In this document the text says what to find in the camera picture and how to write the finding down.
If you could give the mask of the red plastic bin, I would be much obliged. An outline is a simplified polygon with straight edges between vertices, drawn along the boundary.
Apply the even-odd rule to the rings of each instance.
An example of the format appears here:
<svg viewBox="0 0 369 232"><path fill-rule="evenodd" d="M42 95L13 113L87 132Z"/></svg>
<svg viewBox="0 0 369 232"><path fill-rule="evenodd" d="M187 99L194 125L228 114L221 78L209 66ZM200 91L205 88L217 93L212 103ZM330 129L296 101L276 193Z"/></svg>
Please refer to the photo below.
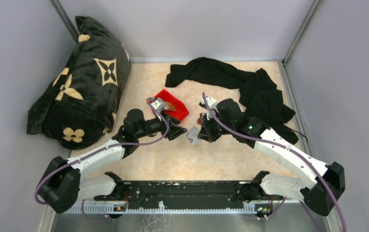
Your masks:
<svg viewBox="0 0 369 232"><path fill-rule="evenodd" d="M154 98L161 98L168 106L166 114L181 122L189 115L186 105L166 89L162 89Z"/></svg>

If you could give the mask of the red leather card holder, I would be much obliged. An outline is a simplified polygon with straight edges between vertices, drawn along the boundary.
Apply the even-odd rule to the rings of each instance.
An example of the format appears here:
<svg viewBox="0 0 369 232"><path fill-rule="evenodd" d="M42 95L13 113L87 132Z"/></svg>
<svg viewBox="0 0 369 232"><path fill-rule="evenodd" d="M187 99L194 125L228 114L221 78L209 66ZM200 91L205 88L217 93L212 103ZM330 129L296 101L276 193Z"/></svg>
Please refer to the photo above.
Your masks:
<svg viewBox="0 0 369 232"><path fill-rule="evenodd" d="M197 119L197 124L201 125L202 124L202 120L203 120L203 116L205 115L205 113L200 113L199 117Z"/></svg>

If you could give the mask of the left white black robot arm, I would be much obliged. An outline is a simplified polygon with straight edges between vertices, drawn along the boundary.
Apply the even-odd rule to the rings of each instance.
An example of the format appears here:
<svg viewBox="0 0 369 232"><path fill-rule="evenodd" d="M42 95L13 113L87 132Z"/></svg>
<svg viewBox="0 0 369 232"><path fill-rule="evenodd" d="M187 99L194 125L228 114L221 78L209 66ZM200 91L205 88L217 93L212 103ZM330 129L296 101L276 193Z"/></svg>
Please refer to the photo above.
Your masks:
<svg viewBox="0 0 369 232"><path fill-rule="evenodd" d="M61 214L76 202L97 196L119 200L125 188L114 173L90 175L128 157L140 146L152 145L164 138L172 141L187 133L177 119L164 112L145 120L142 110L132 109L123 122L114 137L92 151L69 159L60 156L52 159L34 192L36 202L47 204Z"/></svg>

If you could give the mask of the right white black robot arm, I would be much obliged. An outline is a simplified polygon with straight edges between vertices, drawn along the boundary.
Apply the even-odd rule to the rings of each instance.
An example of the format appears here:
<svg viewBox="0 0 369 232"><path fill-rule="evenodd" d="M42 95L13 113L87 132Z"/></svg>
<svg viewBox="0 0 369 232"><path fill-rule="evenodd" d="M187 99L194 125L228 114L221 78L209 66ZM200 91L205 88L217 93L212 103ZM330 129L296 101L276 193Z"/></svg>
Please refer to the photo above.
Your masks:
<svg viewBox="0 0 369 232"><path fill-rule="evenodd" d="M257 199L279 195L302 201L321 216L328 216L345 191L344 167L337 162L320 161L280 136L275 129L257 117L246 116L232 99L217 101L201 98L206 110L200 115L198 138L213 143L223 135L263 152L292 172L295 177L260 171L252 181L252 194Z"/></svg>

